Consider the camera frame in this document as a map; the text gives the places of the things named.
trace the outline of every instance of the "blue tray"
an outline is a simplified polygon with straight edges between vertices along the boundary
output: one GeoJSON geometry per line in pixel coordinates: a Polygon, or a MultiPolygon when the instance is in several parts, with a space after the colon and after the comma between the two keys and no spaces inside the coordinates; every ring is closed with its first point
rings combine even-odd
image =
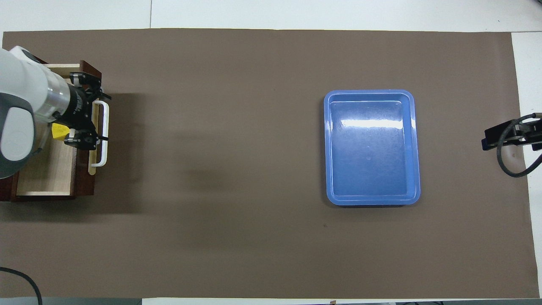
{"type": "Polygon", "coordinates": [[[420,198],[414,98],[405,90],[331,91],[324,99],[327,197],[339,206],[420,198]]]}

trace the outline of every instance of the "white drawer handle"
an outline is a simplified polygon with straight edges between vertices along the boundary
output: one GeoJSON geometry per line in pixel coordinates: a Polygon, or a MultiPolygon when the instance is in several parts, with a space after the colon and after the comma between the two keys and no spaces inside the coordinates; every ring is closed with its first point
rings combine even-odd
{"type": "MultiPolygon", "coordinates": [[[[94,103],[97,105],[102,105],[104,107],[104,117],[102,121],[102,137],[109,137],[109,105],[107,105],[107,103],[102,100],[95,100],[94,103]]],[[[100,142],[102,147],[101,159],[98,163],[92,163],[92,167],[102,167],[107,162],[107,141],[100,140],[100,142]]]]}

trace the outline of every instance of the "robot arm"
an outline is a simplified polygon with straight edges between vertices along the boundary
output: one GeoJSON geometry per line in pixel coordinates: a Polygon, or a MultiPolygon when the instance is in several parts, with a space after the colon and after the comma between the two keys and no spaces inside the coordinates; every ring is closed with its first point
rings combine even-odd
{"type": "Polygon", "coordinates": [[[86,73],[70,78],[75,86],[21,47],[0,49],[0,179],[19,171],[32,155],[36,122],[68,126],[72,132],[64,142],[78,149],[95,150],[105,139],[91,121],[92,102],[110,98],[101,80],[86,73]]]}

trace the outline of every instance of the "yellow object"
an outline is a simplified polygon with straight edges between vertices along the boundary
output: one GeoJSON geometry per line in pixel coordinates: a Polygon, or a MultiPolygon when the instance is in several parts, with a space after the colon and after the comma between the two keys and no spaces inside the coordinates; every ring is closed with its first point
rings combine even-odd
{"type": "Polygon", "coordinates": [[[68,126],[53,123],[51,132],[53,133],[53,139],[64,141],[66,135],[69,134],[69,128],[68,126]]]}

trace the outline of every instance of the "brown paper mat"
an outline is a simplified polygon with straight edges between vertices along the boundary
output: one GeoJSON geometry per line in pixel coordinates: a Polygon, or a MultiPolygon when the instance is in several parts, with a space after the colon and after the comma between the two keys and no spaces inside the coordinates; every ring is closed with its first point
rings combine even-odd
{"type": "MultiPolygon", "coordinates": [[[[45,296],[538,297],[527,181],[480,145],[519,116],[509,33],[5,33],[14,45],[88,61],[114,97],[95,196],[0,206],[1,263],[45,296]],[[415,97],[421,199],[335,207],[323,97],[380,88],[415,97]]],[[[0,295],[30,294],[5,279],[0,295]]]]}

